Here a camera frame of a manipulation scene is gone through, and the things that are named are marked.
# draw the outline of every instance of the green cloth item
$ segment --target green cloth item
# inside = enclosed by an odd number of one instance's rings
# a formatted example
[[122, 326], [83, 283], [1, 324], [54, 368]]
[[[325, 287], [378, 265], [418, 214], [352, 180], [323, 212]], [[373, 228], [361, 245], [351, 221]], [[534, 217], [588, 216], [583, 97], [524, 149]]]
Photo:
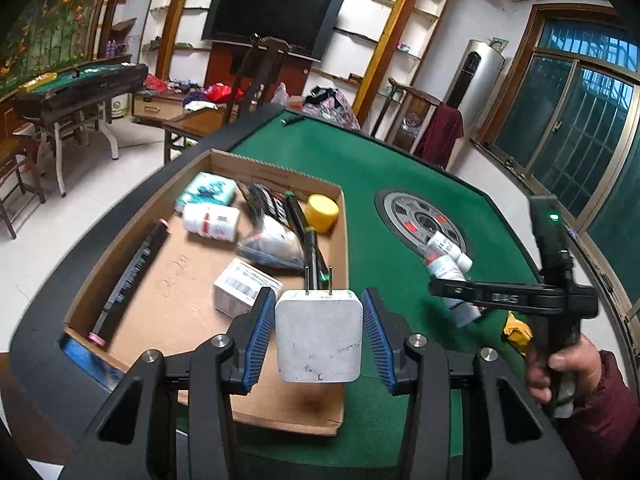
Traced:
[[[91, 66], [80, 68], [79, 79], [88, 79], [93, 76], [104, 74], [105, 72], [118, 70], [121, 67], [122, 66], [119, 64], [104, 64], [104, 65], [92, 64]], [[60, 73], [58, 74], [58, 77], [54, 81], [44, 83], [44, 85], [38, 86], [37, 88], [33, 89], [30, 93], [38, 94], [41, 92], [50, 92], [53, 90], [58, 90], [60, 88], [63, 88], [74, 79], [73, 74], [74, 74], [74, 70], [69, 70], [68, 72]]]
[[[463, 232], [474, 261], [468, 276], [488, 282], [535, 283], [536, 277], [505, 222], [483, 196], [455, 179], [337, 127], [305, 119], [286, 128], [275, 118], [233, 152], [323, 178], [342, 187], [346, 202], [350, 288], [358, 296], [375, 286], [390, 311], [406, 317], [412, 330], [444, 348], [476, 352], [497, 349], [517, 374], [520, 355], [501, 341], [507, 316], [487, 312], [457, 329], [440, 298], [428, 293], [422, 259], [383, 224], [374, 206], [381, 189], [404, 189], [433, 203]], [[462, 453], [460, 393], [452, 392], [450, 453]], [[396, 464], [407, 397], [392, 397], [378, 379], [368, 343], [362, 375], [346, 385], [344, 423], [335, 438], [303, 436], [239, 425], [245, 453], [288, 462], [330, 466], [388, 467]]]

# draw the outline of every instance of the television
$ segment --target television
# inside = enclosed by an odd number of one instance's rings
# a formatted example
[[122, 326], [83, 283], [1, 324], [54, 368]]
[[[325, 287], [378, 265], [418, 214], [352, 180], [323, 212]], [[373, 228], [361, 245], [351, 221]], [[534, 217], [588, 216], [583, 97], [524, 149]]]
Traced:
[[295, 45], [294, 54], [320, 61], [343, 0], [211, 0], [203, 40], [251, 44], [257, 34]]

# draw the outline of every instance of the white plastic bag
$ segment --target white plastic bag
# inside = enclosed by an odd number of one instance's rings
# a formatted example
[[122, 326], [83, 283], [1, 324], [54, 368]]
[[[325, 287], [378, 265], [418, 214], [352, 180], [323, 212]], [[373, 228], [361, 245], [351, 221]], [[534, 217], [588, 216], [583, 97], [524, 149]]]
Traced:
[[284, 83], [280, 83], [273, 94], [272, 103], [282, 106], [289, 106], [289, 94], [287, 94], [287, 87]]

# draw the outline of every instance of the glass pane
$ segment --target glass pane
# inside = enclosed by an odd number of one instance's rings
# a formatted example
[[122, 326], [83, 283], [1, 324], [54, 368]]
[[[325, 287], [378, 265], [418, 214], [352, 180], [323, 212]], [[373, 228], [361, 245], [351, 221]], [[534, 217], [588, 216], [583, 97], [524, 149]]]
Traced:
[[607, 201], [587, 232], [635, 303], [640, 298], [640, 133]]
[[569, 78], [571, 63], [534, 57], [504, 126], [495, 141], [526, 167], [551, 120]]
[[638, 47], [621, 28], [572, 20], [546, 20], [538, 46], [594, 57], [638, 71]]
[[562, 122], [533, 165], [533, 176], [577, 218], [611, 160], [631, 105], [633, 87], [593, 70], [581, 69]]

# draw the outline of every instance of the black marker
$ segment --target black marker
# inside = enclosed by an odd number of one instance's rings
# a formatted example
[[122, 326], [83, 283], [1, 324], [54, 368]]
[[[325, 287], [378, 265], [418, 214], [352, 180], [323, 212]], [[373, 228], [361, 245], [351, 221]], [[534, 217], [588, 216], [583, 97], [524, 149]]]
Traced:
[[281, 120], [280, 122], [283, 124], [283, 126], [289, 126], [290, 124], [295, 124], [304, 118], [304, 115], [292, 115], [287, 117], [286, 119]]
[[322, 258], [318, 250], [318, 233], [312, 227], [308, 227], [305, 232], [305, 269], [306, 269], [306, 290], [322, 290], [320, 285], [319, 260]]
[[158, 255], [160, 247], [162, 247], [168, 235], [169, 224], [165, 220], [158, 220], [104, 304], [100, 317], [98, 317], [94, 329], [91, 330], [88, 336], [90, 341], [98, 346], [107, 346], [111, 342], [111, 338], [116, 332], [131, 298], [133, 298], [142, 278]]
[[[293, 225], [293, 230], [298, 235], [298, 239], [302, 244], [303, 249], [305, 249], [305, 257], [306, 257], [306, 248], [305, 248], [305, 232], [309, 229], [309, 224], [306, 222], [305, 214], [302, 212], [300, 208], [300, 204], [298, 203], [298, 199], [293, 191], [287, 191], [284, 194], [284, 203], [287, 206], [287, 215], [290, 217], [290, 224]], [[322, 253], [318, 250], [316, 246], [316, 250], [318, 251], [318, 269], [320, 272], [320, 280], [323, 283], [327, 283], [329, 281], [329, 269], [324, 262], [324, 258], [322, 257]]]

